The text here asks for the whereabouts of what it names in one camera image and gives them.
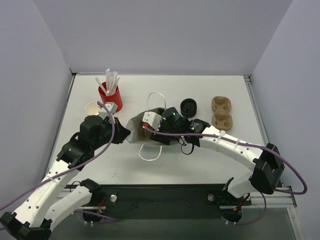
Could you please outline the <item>white and blue paper bag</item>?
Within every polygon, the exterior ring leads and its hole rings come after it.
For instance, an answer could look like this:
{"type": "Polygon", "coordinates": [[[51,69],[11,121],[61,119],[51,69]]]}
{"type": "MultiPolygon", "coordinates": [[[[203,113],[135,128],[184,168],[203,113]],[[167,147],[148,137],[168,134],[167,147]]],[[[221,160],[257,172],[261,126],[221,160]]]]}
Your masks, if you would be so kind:
{"type": "Polygon", "coordinates": [[[144,161],[147,161],[147,162],[156,161],[161,156],[164,144],[158,143],[158,142],[152,142],[152,140],[150,140],[150,139],[148,139],[148,140],[140,140],[139,136],[138,136],[138,126],[139,126],[140,122],[142,122],[142,118],[143,118],[145,112],[154,112],[154,113],[156,113],[156,111],[158,109],[160,109],[160,108],[163,108],[165,110],[167,109],[166,98],[160,92],[153,91],[147,97],[146,110],[144,110],[143,112],[139,113],[138,115],[132,117],[128,121],[128,123],[126,124],[126,127],[125,127],[126,129],[130,130],[130,135],[126,138],[126,141],[128,143],[130,143],[130,144],[140,145],[140,148],[139,148],[139,151],[138,151],[138,156],[139,156],[140,159],[142,159],[144,161]],[[164,106],[163,107],[151,108],[149,106],[150,97],[153,94],[157,94],[157,95],[160,95],[162,97],[163,102],[164,102],[164,106]],[[157,157],[151,158],[151,159],[144,158],[142,156],[142,150],[143,150],[144,147],[159,148],[159,152],[158,152],[157,157]]]}

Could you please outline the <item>brown cardboard cup carrier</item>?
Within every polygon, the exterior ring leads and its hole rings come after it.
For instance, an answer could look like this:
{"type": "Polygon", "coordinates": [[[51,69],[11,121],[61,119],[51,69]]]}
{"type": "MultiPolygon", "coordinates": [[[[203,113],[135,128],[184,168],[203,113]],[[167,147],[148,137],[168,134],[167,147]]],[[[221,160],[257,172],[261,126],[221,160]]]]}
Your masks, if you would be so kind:
{"type": "Polygon", "coordinates": [[[143,128],[144,123],[140,122],[140,124],[138,125],[138,137],[141,141],[147,141],[150,137],[150,133],[143,128]]]}

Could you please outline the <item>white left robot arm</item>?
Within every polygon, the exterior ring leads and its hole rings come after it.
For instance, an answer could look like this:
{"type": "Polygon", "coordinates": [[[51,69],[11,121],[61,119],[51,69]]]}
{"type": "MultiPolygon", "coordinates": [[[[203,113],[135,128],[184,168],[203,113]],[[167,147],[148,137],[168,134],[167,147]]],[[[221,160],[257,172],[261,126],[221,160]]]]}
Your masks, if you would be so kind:
{"type": "Polygon", "coordinates": [[[102,146],[121,144],[130,135],[117,118],[87,116],[57,155],[41,185],[13,212],[0,218],[4,229],[17,240],[47,240],[53,229],[84,205],[95,206],[105,200],[102,187],[85,179],[59,201],[56,198],[87,161],[102,146]]]}

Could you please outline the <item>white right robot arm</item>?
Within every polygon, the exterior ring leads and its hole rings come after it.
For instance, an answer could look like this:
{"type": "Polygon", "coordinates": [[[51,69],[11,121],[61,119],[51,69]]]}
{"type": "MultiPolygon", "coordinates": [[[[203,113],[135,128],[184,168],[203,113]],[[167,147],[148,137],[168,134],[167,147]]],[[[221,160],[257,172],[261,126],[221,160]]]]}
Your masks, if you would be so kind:
{"type": "Polygon", "coordinates": [[[233,204],[251,192],[267,195],[275,192],[285,168],[275,145],[245,142],[203,120],[189,120],[181,116],[175,107],[163,110],[160,114],[148,111],[144,113],[142,121],[153,141],[168,144],[171,139],[180,138],[188,144],[216,151],[245,166],[247,173],[231,177],[225,184],[221,192],[225,203],[233,204]]]}

